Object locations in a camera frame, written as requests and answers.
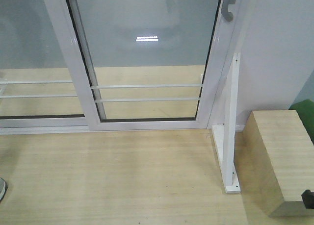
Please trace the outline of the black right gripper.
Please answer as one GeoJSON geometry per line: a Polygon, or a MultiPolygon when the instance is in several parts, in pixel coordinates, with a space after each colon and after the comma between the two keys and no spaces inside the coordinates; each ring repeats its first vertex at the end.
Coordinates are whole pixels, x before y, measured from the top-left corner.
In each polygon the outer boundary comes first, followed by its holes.
{"type": "Polygon", "coordinates": [[[301,198],[306,209],[314,209],[314,193],[311,190],[305,190],[301,198]]]}

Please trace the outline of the grey round robot base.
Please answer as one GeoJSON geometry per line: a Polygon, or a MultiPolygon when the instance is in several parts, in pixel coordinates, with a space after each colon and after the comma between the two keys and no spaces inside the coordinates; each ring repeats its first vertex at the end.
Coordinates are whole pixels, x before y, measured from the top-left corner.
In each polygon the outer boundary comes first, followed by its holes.
{"type": "Polygon", "coordinates": [[[7,191],[7,182],[1,177],[0,178],[0,201],[3,200],[7,191]]]}

